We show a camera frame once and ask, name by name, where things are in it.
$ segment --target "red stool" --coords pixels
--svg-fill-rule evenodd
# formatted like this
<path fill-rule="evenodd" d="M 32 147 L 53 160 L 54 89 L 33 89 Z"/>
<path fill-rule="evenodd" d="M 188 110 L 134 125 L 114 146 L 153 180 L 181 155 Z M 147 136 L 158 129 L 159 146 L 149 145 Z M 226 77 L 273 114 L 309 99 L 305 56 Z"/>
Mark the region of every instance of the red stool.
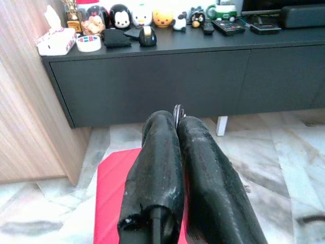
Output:
<path fill-rule="evenodd" d="M 94 244 L 118 244 L 124 184 L 141 148 L 114 152 L 98 166 Z M 187 244 L 182 223 L 179 244 Z"/>

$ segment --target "black speaker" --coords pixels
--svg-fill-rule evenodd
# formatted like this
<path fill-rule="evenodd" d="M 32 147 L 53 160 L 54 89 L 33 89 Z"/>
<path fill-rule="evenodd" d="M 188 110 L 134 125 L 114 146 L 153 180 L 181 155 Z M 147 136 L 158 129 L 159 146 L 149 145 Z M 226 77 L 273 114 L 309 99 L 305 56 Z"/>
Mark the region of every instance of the black speaker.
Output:
<path fill-rule="evenodd" d="M 325 25 L 325 4 L 283 7 L 279 22 L 283 28 L 323 26 Z"/>

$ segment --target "white table leg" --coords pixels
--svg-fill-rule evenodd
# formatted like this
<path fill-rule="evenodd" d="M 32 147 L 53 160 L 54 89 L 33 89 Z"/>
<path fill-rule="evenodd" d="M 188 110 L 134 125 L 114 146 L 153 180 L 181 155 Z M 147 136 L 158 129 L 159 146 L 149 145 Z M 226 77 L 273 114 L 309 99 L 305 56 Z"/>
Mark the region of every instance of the white table leg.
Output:
<path fill-rule="evenodd" d="M 227 126 L 228 116 L 220 116 L 218 117 L 217 123 L 217 136 L 223 136 L 225 132 L 225 128 Z"/>

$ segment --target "mug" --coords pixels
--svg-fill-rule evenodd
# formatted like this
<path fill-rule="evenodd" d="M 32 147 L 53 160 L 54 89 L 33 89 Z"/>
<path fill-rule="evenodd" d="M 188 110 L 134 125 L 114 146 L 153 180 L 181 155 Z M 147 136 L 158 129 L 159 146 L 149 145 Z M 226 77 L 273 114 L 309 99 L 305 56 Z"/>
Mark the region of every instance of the mug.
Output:
<path fill-rule="evenodd" d="M 237 16 L 236 5 L 210 5 L 206 10 L 206 15 L 211 20 L 235 21 Z"/>

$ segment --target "cabinet door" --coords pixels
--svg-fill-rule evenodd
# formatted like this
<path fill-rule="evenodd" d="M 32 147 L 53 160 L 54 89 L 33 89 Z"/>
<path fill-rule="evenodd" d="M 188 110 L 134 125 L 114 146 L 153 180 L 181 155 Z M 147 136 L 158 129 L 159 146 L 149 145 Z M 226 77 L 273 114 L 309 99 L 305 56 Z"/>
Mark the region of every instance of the cabinet door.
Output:
<path fill-rule="evenodd" d="M 249 50 L 53 62 L 76 127 L 142 122 L 182 104 L 188 115 L 234 114 Z"/>
<path fill-rule="evenodd" d="M 325 108 L 325 79 L 310 108 Z"/>
<path fill-rule="evenodd" d="M 308 109 L 325 77 L 325 46 L 252 50 L 238 113 Z"/>

